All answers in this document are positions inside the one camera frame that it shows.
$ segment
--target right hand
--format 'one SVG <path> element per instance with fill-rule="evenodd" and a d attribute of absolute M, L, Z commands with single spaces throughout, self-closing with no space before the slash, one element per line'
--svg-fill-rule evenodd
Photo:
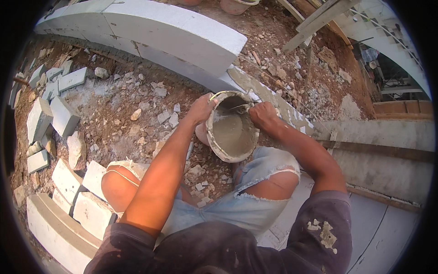
<path fill-rule="evenodd" d="M 254 126 L 261 130 L 266 130 L 268 125 L 278 120 L 277 112 L 270 102 L 258 103 L 248 113 Z"/>

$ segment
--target light blue denim shorts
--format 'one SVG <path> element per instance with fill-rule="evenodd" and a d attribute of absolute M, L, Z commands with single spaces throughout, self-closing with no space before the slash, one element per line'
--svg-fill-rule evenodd
<path fill-rule="evenodd" d="M 241 192 L 252 185 L 269 179 L 271 175 L 279 171 L 293 172 L 298 175 L 299 179 L 300 166 L 295 157 L 287 151 L 258 146 L 253 152 L 252 161 L 243 168 L 237 169 L 233 176 L 234 180 L 240 169 L 242 175 L 235 190 L 202 208 L 182 201 L 180 190 L 173 203 L 169 218 L 162 229 L 162 236 L 166 237 L 179 230 L 207 221 L 235 224 L 251 231 L 256 237 L 268 230 L 283 211 L 289 199 L 269 200 Z"/>

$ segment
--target mortar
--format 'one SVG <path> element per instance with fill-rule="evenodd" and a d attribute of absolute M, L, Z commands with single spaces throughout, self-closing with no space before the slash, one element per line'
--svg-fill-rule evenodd
<path fill-rule="evenodd" d="M 243 104 L 253 107 L 254 103 L 238 91 L 226 91 L 216 98 L 219 102 L 205 122 L 208 143 L 222 161 L 243 161 L 255 149 L 259 129 L 254 127 L 247 111 L 234 107 Z"/>

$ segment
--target hand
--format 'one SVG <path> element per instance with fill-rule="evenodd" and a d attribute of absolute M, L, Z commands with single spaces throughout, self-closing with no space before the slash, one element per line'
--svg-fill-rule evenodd
<path fill-rule="evenodd" d="M 205 122 L 210 117 L 214 106 L 219 102 L 217 99 L 209 101 L 212 96 L 213 93 L 207 93 L 196 99 L 187 112 L 186 118 L 193 121 L 195 125 Z"/>
<path fill-rule="evenodd" d="M 268 125 L 278 120 L 277 111 L 270 102 L 258 103 L 248 113 L 254 126 L 265 131 Z"/>

